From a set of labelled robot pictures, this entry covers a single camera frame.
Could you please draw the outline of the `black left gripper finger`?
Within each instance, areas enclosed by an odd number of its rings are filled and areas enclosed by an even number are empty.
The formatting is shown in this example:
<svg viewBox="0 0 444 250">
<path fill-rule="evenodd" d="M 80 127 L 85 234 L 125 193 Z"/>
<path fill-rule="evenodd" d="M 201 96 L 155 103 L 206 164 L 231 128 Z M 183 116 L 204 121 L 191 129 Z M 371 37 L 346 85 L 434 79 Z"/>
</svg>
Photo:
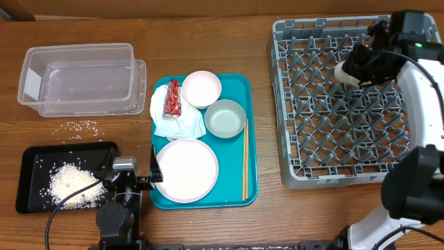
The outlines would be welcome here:
<svg viewBox="0 0 444 250">
<path fill-rule="evenodd" d="M 112 166 L 116 152 L 117 150 L 114 147 L 108 150 L 102 162 L 94 170 L 95 177 L 104 177 L 106 175 L 108 168 Z"/>
<path fill-rule="evenodd" d="M 160 183 L 163 181 L 163 175 L 160 170 L 159 162 L 157 161 L 157 154 L 155 147 L 151 145 L 151 157 L 150 157 L 150 171 L 151 171 L 151 181 L 153 183 Z"/>
</svg>

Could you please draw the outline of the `white plastic cup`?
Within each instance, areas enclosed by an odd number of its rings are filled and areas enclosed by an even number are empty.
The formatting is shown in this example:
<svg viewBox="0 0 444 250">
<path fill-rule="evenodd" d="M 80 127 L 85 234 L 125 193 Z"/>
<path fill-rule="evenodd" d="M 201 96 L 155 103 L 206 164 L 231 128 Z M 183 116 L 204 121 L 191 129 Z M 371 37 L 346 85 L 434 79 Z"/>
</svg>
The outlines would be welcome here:
<svg viewBox="0 0 444 250">
<path fill-rule="evenodd" d="M 370 81 L 366 81 L 366 82 L 362 82 L 359 79 L 349 75 L 348 73 L 346 73 L 343 69 L 342 66 L 344 65 L 345 61 L 341 61 L 340 63 L 338 63 L 336 65 L 336 67 L 334 68 L 334 77 L 335 79 L 340 82 L 340 83 L 344 83 L 346 85 L 353 85 L 353 86 L 359 86 L 360 83 L 362 83 L 363 85 L 369 85 L 371 84 Z"/>
</svg>

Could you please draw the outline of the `wooden chopstick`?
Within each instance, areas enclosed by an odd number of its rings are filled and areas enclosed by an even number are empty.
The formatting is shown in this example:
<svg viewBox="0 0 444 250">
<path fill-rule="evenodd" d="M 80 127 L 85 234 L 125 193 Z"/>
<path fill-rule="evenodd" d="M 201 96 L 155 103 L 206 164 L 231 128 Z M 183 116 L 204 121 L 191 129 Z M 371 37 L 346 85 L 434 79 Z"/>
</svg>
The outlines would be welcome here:
<svg viewBox="0 0 444 250">
<path fill-rule="evenodd" d="M 246 151 L 246 199 L 248 198 L 248 148 L 249 148 L 249 141 L 247 140 L 247 151 Z"/>
<path fill-rule="evenodd" d="M 247 133 L 248 133 L 248 121 L 246 120 L 245 126 L 244 126 L 244 150 L 243 150 L 243 183 L 242 183 L 242 201 L 246 200 L 246 147 L 247 147 Z"/>
</svg>

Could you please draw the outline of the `grey plastic bowl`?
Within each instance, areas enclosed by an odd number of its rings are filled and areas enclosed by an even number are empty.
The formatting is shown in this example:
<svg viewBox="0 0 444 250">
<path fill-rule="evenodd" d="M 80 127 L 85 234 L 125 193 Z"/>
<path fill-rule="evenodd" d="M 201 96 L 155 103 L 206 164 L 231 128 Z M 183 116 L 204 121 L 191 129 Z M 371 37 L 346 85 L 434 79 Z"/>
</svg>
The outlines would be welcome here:
<svg viewBox="0 0 444 250">
<path fill-rule="evenodd" d="M 210 105 L 205 112 L 208 131 L 218 138 L 233 138 L 243 131 L 246 114 L 235 101 L 222 99 Z"/>
</svg>

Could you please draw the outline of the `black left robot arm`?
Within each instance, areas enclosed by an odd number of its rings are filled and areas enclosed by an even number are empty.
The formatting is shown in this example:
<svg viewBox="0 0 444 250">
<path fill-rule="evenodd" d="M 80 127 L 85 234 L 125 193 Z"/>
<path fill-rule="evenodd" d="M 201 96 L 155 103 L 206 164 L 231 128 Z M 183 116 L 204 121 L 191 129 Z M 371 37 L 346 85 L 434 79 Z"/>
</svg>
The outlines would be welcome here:
<svg viewBox="0 0 444 250">
<path fill-rule="evenodd" d="M 105 167 L 103 186 L 113 193 L 113 199 L 105 202 L 96 213 L 96 225 L 100 230 L 99 249 L 152 249 L 140 233 L 143 192 L 154 190 L 163 175 L 151 147 L 151 173 L 137 175 L 134 157 L 116 157 Z"/>
</svg>

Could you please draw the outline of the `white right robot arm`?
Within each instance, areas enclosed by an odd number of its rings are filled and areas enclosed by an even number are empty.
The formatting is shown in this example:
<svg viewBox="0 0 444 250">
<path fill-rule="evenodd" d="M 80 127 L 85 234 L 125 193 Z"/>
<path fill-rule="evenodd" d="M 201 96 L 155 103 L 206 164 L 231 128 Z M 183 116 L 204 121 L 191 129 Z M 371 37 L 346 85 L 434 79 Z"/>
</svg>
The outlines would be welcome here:
<svg viewBox="0 0 444 250">
<path fill-rule="evenodd" d="M 443 45 L 426 39 L 425 14 L 394 12 L 368 27 L 370 46 L 354 45 L 334 70 L 348 85 L 368 88 L 394 80 L 409 119 L 407 155 L 384 178 L 382 202 L 360 222 L 345 227 L 333 249 L 394 249 L 410 231 L 443 219 Z"/>
</svg>

